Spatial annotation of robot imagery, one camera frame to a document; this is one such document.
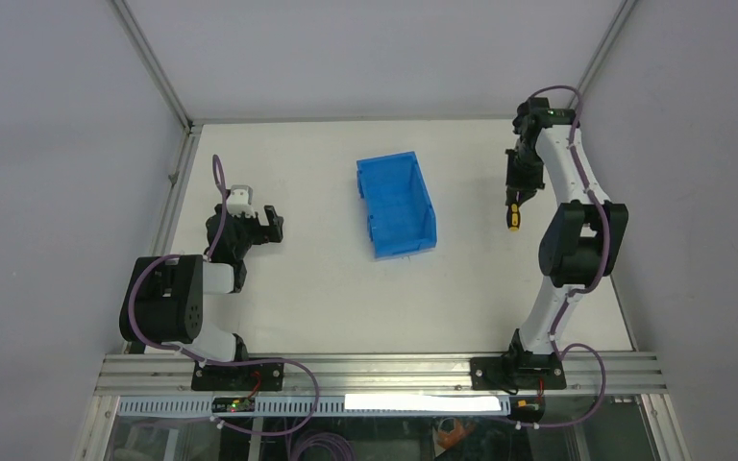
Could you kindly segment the black yellow screwdriver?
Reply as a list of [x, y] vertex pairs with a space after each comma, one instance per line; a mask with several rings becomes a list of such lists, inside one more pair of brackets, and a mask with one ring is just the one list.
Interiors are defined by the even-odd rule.
[[508, 228], [511, 231], [518, 231], [521, 228], [521, 211], [518, 203], [508, 205], [506, 218], [508, 220]]

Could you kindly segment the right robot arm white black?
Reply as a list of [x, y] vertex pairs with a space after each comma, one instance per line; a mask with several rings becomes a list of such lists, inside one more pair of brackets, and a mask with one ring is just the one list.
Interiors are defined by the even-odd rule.
[[560, 333], [581, 298], [611, 274], [628, 209], [612, 201], [597, 181], [579, 138], [575, 110], [554, 109], [547, 98], [530, 96], [517, 109], [513, 129], [516, 145], [505, 152], [510, 229], [520, 228], [523, 206], [545, 186], [552, 187], [556, 201], [539, 244], [539, 294], [503, 356], [505, 380], [527, 389], [542, 372], [561, 375]]

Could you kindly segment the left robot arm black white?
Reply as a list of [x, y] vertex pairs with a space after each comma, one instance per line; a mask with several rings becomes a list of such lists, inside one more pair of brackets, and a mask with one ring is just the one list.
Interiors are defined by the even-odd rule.
[[201, 255], [140, 257], [119, 314], [121, 336], [160, 351], [185, 354], [228, 390], [251, 376], [244, 340], [204, 319], [206, 295], [239, 293], [247, 278], [245, 256], [256, 245], [283, 241], [284, 218], [273, 206], [259, 214], [230, 214], [221, 205], [206, 221], [209, 246]]

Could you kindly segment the blue plastic bin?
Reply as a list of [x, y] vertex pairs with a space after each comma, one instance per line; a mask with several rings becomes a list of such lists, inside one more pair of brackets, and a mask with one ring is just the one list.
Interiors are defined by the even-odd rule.
[[376, 259], [436, 247], [436, 214], [413, 151], [358, 160], [357, 190]]

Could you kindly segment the small electronics board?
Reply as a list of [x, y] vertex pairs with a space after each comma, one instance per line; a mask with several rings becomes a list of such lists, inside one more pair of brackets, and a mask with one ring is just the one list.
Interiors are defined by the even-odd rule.
[[215, 398], [211, 404], [213, 414], [252, 413], [256, 410], [254, 398]]

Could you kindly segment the orange object below table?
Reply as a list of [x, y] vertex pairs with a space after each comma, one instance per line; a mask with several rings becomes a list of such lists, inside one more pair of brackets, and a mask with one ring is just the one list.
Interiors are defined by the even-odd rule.
[[476, 424], [458, 417], [444, 418], [434, 426], [434, 441], [442, 449], [450, 449], [474, 432]]

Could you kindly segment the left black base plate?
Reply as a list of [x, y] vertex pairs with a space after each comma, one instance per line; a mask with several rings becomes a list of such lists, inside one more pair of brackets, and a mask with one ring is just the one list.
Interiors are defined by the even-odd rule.
[[190, 389], [195, 392], [247, 393], [278, 392], [283, 389], [284, 364], [262, 363], [246, 366], [196, 362]]

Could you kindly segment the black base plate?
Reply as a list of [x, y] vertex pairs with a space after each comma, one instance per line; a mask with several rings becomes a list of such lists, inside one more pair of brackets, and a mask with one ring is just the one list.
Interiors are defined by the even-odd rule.
[[477, 356], [469, 362], [472, 388], [477, 391], [563, 390], [567, 388], [561, 361], [556, 355]]
[[246, 366], [196, 362], [190, 389], [195, 392], [247, 393], [278, 392], [283, 389], [284, 364], [262, 363]]

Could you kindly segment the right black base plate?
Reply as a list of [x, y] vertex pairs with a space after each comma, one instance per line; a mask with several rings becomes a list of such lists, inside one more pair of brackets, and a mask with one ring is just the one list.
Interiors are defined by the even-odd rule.
[[472, 388], [477, 391], [563, 390], [567, 388], [561, 361], [556, 355], [477, 356], [469, 362]]

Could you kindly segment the aluminium front rail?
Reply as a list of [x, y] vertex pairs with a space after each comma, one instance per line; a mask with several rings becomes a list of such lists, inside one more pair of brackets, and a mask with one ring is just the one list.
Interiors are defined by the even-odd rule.
[[[346, 394], [421, 394], [460, 396], [501, 394], [472, 388], [470, 359], [495, 353], [291, 354], [284, 364], [283, 389], [258, 391], [277, 396]], [[195, 392], [194, 362], [169, 353], [111, 354], [105, 357], [97, 396], [244, 396], [247, 393]], [[567, 388], [560, 396], [666, 394], [669, 389], [652, 352], [604, 352], [594, 358], [571, 352], [562, 364]]]

